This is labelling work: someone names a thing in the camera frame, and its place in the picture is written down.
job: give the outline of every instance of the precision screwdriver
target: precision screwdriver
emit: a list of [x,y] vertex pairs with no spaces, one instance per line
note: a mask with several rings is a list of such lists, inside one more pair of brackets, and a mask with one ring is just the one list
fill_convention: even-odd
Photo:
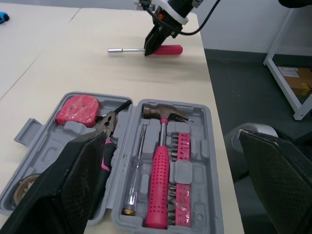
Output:
[[[144,52],[145,49],[122,49],[110,48],[108,53],[122,53],[122,52]],[[183,52],[181,45],[162,45],[153,55],[180,55]]]

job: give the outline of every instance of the gray tool case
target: gray tool case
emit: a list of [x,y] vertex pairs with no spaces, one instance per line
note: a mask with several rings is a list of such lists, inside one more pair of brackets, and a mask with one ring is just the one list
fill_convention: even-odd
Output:
[[[94,131],[93,128],[87,128],[81,123],[71,121],[64,126],[56,125],[57,113],[65,102],[75,95],[95,97],[100,104],[101,115],[113,111],[129,100],[126,97],[72,92],[62,98],[45,125],[30,118],[14,139],[16,142],[28,147],[28,152],[0,196],[1,214],[9,216],[14,210],[13,194],[24,178],[31,174],[42,173],[56,160],[70,140],[84,133]],[[160,230],[147,228],[144,225],[148,209],[152,160],[154,151],[159,144],[160,133],[160,121],[158,119],[144,119],[142,117],[142,106],[144,104],[172,105],[189,117],[188,123],[169,121],[166,144],[170,155],[172,135],[189,133],[191,136],[191,169],[179,168],[179,165],[174,163],[171,163],[170,166],[170,182],[179,181],[181,183],[181,181],[185,180],[190,183],[191,179],[191,227],[168,225],[166,230]],[[129,175],[133,170],[131,162],[138,154],[139,136],[143,124],[147,124],[147,129],[142,149],[142,164],[139,168],[140,182],[136,215],[126,216],[122,215],[121,211],[125,203],[126,189],[130,183]],[[203,105],[182,102],[142,100],[138,106],[130,105],[127,110],[121,111],[117,115],[117,126],[112,136],[112,142],[116,144],[117,150],[111,162],[112,171],[107,180],[105,196],[96,211],[94,219],[89,220],[88,225],[100,223],[106,209],[112,209],[111,216],[115,226],[133,233],[224,233],[212,117],[209,108]]]

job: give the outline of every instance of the blue object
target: blue object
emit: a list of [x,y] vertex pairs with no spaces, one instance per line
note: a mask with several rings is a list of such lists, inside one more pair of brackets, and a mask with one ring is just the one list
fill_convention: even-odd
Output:
[[5,12],[0,12],[0,24],[10,19],[9,15]]

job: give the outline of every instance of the black cable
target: black cable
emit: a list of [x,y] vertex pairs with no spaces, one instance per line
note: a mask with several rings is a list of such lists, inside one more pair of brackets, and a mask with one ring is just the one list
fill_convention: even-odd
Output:
[[148,14],[150,14],[154,19],[156,19],[160,24],[162,24],[163,26],[165,27],[168,27],[170,28],[172,31],[175,31],[176,33],[179,33],[181,35],[185,35],[185,36],[192,36],[192,35],[195,35],[196,33],[198,33],[204,26],[205,24],[207,23],[207,21],[209,20],[211,14],[213,13],[213,11],[215,10],[216,6],[218,6],[219,2],[221,0],[217,0],[214,4],[214,6],[211,8],[209,14],[207,15],[207,17],[205,18],[204,22],[202,23],[202,25],[196,29],[195,31],[191,32],[191,33],[185,33],[185,32],[182,32],[182,31],[179,31],[179,30],[176,30],[175,28],[173,28],[172,26],[170,26],[169,24],[165,23],[164,21],[162,21],[161,19],[159,19],[156,15],[154,15],[154,13],[148,8],[148,7],[144,7],[143,9],[145,11],[147,11]]

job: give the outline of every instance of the tool case latch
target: tool case latch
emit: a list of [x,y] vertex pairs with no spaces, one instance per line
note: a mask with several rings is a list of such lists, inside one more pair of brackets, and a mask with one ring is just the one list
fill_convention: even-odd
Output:
[[34,118],[29,118],[24,127],[14,138],[14,141],[29,147],[42,126],[43,125]]

